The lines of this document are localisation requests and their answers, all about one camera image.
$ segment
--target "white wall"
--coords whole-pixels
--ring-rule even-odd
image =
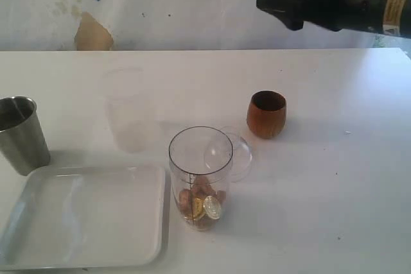
[[[276,18],[259,11],[256,0],[0,0],[0,3],[0,50],[74,49],[80,11],[91,13],[110,31],[113,49],[368,47],[374,38],[352,31],[332,33],[310,24],[292,32]]]

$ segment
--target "cup rim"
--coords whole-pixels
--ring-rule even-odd
[[[191,130],[191,129],[194,129],[194,128],[210,128],[210,129],[212,129],[212,130],[214,130],[214,131],[217,131],[218,133],[221,133],[222,135],[225,136],[225,138],[228,139],[228,141],[230,142],[230,145],[231,145],[231,155],[230,155],[230,159],[227,161],[227,163],[225,163],[225,164],[223,165],[223,167],[221,167],[220,169],[217,169],[216,171],[212,171],[212,172],[210,172],[210,173],[190,173],[189,171],[186,171],[186,170],[182,169],[180,166],[178,166],[178,165],[174,162],[173,158],[171,157],[171,145],[173,144],[173,141],[174,141],[174,140],[177,138],[177,136],[179,136],[180,134],[184,133],[184,132],[187,131],[187,130]],[[200,125],[200,126],[191,126],[191,127],[189,127],[189,128],[186,128],[186,129],[180,131],[179,133],[177,133],[177,134],[172,138],[172,140],[170,141],[170,144],[168,145],[168,158],[169,158],[170,161],[173,163],[173,165],[174,165],[175,167],[177,167],[177,168],[178,168],[180,171],[182,171],[183,173],[187,173],[187,174],[193,175],[193,176],[208,176],[208,175],[213,175],[213,174],[215,174],[215,173],[223,170],[224,168],[226,168],[226,167],[230,164],[230,162],[232,161],[233,156],[234,156],[234,148],[233,148],[233,146],[232,146],[232,142],[231,142],[230,138],[229,138],[224,132],[220,131],[219,129],[213,128],[213,127],[211,127],[211,126],[202,126],[202,125]]]
[[[276,100],[280,101],[279,102],[279,105],[280,105],[279,108],[275,108],[275,109],[274,108],[261,108],[261,105],[259,103],[256,103],[256,100],[257,100],[258,96],[267,95],[267,94],[275,97]],[[286,108],[287,100],[281,93],[278,93],[276,91],[271,91],[271,90],[262,90],[262,91],[254,93],[252,95],[251,104],[254,105],[256,108],[258,108],[259,110],[261,110],[263,112],[278,112],[278,111]]]
[[[26,119],[24,119],[24,120],[21,121],[20,123],[17,123],[16,125],[13,125],[13,126],[7,128],[7,129],[5,129],[5,130],[0,130],[0,133],[6,132],[6,131],[8,131],[8,130],[13,130],[14,128],[17,128],[19,125],[22,125],[23,123],[25,123],[26,121],[28,121],[28,120],[33,116],[33,114],[35,114],[36,111],[37,111],[37,104],[36,104],[36,102],[35,102],[33,99],[31,99],[31,98],[29,98],[29,97],[27,97],[27,96],[9,96],[9,97],[7,97],[7,98],[2,98],[2,99],[0,99],[0,102],[5,101],[5,100],[7,100],[7,99],[11,99],[11,100],[15,100],[15,99],[25,99],[25,100],[29,101],[30,103],[32,103],[34,108],[33,108],[33,110],[31,111],[30,116],[28,116]]]

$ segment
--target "robotic arm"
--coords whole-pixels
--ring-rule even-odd
[[[411,38],[411,0],[257,0],[288,29],[304,21],[331,31],[351,29]]]

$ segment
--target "yellow label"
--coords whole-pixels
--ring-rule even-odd
[[[405,1],[406,0],[387,0],[383,20],[383,30],[385,35],[400,35],[399,27]]]

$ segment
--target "gold coin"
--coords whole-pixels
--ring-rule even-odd
[[[222,208],[218,199],[214,196],[205,197],[204,212],[211,219],[219,219],[222,213]]]
[[[204,216],[203,201],[200,198],[193,198],[191,211],[184,213],[186,219],[194,219],[195,221]]]

